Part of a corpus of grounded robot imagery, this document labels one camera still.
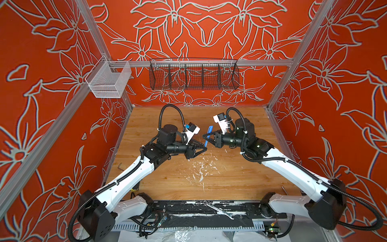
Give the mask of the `blue pen cap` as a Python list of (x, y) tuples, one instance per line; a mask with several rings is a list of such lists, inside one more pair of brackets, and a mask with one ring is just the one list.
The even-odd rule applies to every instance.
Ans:
[(209, 126), (206, 137), (210, 137), (212, 131), (213, 131), (213, 126)]

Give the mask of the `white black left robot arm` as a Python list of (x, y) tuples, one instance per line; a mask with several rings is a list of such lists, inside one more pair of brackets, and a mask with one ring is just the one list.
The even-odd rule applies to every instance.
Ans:
[(124, 196), (172, 156), (183, 154), (190, 160), (207, 151), (204, 144), (194, 139), (200, 131), (197, 125), (182, 122), (182, 131), (172, 124), (162, 125), (163, 113), (168, 107), (178, 109), (172, 104), (161, 109), (158, 133), (140, 147), (140, 155), (134, 163), (95, 192), (87, 190), (81, 195), (78, 208), (68, 224), (69, 241), (78, 241), (73, 229), (77, 221), (89, 235), (84, 240), (98, 242), (111, 232), (116, 223), (146, 213), (153, 203), (148, 195), (140, 193), (126, 201)]

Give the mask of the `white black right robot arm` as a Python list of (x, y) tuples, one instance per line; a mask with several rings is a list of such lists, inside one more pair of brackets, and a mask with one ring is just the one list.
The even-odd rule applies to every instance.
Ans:
[[(288, 213), (310, 218), (322, 228), (334, 230), (337, 225), (359, 231), (376, 231), (382, 228), (381, 214), (368, 202), (346, 192), (339, 179), (329, 180), (293, 161), (270, 142), (256, 136), (254, 125), (241, 112), (230, 107), (213, 117), (220, 127), (208, 132), (203, 138), (216, 148), (229, 146), (240, 148), (240, 155), (247, 161), (262, 164), (282, 175), (297, 186), (303, 196), (284, 196), (270, 192), (261, 200), (261, 212), (265, 217), (275, 213)], [(340, 219), (347, 208), (347, 199), (364, 206), (376, 217), (371, 225), (354, 225)]]

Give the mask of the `silver wrench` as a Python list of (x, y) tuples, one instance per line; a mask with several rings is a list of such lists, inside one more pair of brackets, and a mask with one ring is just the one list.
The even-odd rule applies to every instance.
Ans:
[(225, 215), (227, 216), (228, 218), (230, 218), (231, 220), (234, 220), (234, 217), (233, 217), (233, 214), (231, 213), (228, 213), (220, 208), (217, 208), (216, 206), (214, 206), (213, 204), (210, 204), (208, 201), (203, 201), (203, 204), (207, 207), (210, 207), (211, 209), (217, 211), (218, 213), (222, 214), (222, 215)]

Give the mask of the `clear plastic bin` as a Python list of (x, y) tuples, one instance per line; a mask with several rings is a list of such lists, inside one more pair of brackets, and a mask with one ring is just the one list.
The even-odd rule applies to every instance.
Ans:
[(96, 98), (121, 98), (131, 75), (128, 61), (108, 61), (103, 56), (85, 81)]

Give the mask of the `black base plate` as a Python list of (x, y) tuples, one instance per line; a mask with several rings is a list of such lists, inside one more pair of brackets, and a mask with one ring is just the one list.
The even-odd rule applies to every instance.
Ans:
[[(233, 214), (237, 218), (266, 219), (261, 214), (259, 201), (209, 200), (217, 208)], [(203, 200), (157, 200), (154, 210), (164, 211), (174, 216), (211, 216), (222, 215), (203, 204)]]

